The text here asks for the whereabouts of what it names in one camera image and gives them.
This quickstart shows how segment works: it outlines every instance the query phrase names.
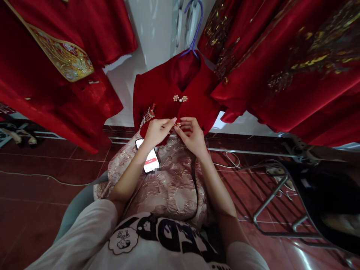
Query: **white t-shirt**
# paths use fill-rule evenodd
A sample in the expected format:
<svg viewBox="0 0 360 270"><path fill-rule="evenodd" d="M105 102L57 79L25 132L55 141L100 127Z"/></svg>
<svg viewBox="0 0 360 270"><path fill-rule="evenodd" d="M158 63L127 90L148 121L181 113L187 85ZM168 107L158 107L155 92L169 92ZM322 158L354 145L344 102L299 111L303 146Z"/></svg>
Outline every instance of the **white t-shirt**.
<svg viewBox="0 0 360 270"><path fill-rule="evenodd" d="M71 229L27 269L269 270L251 246L235 242L226 264L189 224L139 213L117 225L115 205L93 202Z"/></svg>

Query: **cable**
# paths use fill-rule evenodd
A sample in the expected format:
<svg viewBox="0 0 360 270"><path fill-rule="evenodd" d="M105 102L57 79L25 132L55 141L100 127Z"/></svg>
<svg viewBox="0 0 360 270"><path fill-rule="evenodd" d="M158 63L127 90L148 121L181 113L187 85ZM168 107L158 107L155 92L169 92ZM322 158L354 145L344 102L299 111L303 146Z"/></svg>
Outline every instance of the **cable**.
<svg viewBox="0 0 360 270"><path fill-rule="evenodd" d="M230 157L228 156L228 153L231 153L233 156L235 156L236 160L238 161L238 164L235 164L235 163L230 159ZM237 157L237 155L235 155L233 152L225 152L225 155L226 155L226 157L229 159L229 161L230 161L234 166L225 166L225 165L221 165L221 164L218 164L218 163L214 163L214 164L217 165L217 166L225 167L225 168L239 168L239 169L241 169L241 167L239 167L239 166L240 166L240 159ZM277 180L276 176L273 176L273 177L274 177L276 183L278 183L278 180ZM280 198L281 195L284 194L286 197L288 197L289 200L292 201L292 199L290 198L290 196L296 196L297 193L296 193L293 189L291 189L290 187L288 187L288 185L284 184L284 186L285 186L286 188L290 189L291 191L285 191L285 192L286 192L286 193L285 193L285 192L283 192L282 190L279 190L279 193L280 193L280 194L279 194L279 195L276 194L275 196L277 196L277 197Z"/></svg>
<svg viewBox="0 0 360 270"><path fill-rule="evenodd" d="M233 155L235 156L235 158L237 159L237 161L239 162L239 164L236 165L236 164L230 159L230 157L228 156L228 153L233 154ZM225 167L225 168L239 168L239 169L241 169L241 167L239 167L239 166L240 166L240 160L239 160L239 158L237 157L237 155L235 155L233 152L225 152L225 155L226 155L226 157L229 159L229 161L230 161L232 164L234 164L234 166L225 166L225 165L221 165L221 164L218 164L218 163L214 163L214 164L217 165L217 166Z"/></svg>
<svg viewBox="0 0 360 270"><path fill-rule="evenodd" d="M18 174L18 175L23 175L23 176L46 176L47 178L52 178L54 179L56 182L60 183L60 184L63 184L63 185L67 185L67 186L87 186L89 184L69 184L69 183L64 183L64 182L61 182L59 180L57 180L55 177L52 177L51 175L46 175L46 174L21 174L21 173L18 173L18 172L4 172L4 171L0 171L0 173L5 173L5 174Z"/></svg>

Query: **person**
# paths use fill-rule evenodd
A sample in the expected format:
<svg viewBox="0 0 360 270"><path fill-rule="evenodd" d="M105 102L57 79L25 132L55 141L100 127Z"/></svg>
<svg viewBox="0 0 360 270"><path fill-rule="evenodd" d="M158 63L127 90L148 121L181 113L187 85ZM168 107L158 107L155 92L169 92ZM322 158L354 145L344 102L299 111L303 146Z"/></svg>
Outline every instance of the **person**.
<svg viewBox="0 0 360 270"><path fill-rule="evenodd" d="M181 128L175 126L174 130L200 162L226 261L186 222L151 213L137 213L119 220L133 195L147 155L167 136L175 121L176 118L152 120L144 142L110 197L87 206L68 232L27 269L268 270L241 228L234 203L212 163L195 118L181 118Z"/></svg>

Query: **white wall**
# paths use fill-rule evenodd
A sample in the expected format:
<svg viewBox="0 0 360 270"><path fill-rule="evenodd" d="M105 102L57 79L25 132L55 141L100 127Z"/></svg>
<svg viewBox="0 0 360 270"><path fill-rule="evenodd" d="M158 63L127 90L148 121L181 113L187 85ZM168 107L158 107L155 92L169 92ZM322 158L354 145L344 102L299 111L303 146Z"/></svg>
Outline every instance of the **white wall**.
<svg viewBox="0 0 360 270"><path fill-rule="evenodd" d="M185 0L183 10L189 0ZM199 33L205 26L207 17L215 0L203 0L204 19ZM135 32L139 48L114 64L105 67L110 82L118 94L124 109L109 118L105 124L115 126L134 126L132 116L133 89L136 74L145 73L166 62L173 55L174 27L176 27L176 0L127 0L125 1L130 21ZM178 52L184 49L186 14L183 15L181 42ZM239 117L233 124L216 121L211 132L276 136L266 125L261 125L249 113Z"/></svg>

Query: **hand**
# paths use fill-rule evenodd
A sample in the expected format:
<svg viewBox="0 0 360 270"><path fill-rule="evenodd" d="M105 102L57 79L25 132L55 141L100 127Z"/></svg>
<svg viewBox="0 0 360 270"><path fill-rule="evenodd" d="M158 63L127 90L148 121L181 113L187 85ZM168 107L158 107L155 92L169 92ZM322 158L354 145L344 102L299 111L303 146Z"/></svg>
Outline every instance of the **hand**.
<svg viewBox="0 0 360 270"><path fill-rule="evenodd" d="M208 152L204 140L204 133L196 118L182 117L180 120L182 121L181 127L174 127L176 133L179 134L187 148L193 152L198 159L206 157Z"/></svg>
<svg viewBox="0 0 360 270"><path fill-rule="evenodd" d="M150 150L161 143L169 134L170 129L174 126L176 117L173 119L154 119L150 122L144 138L145 144Z"/></svg>

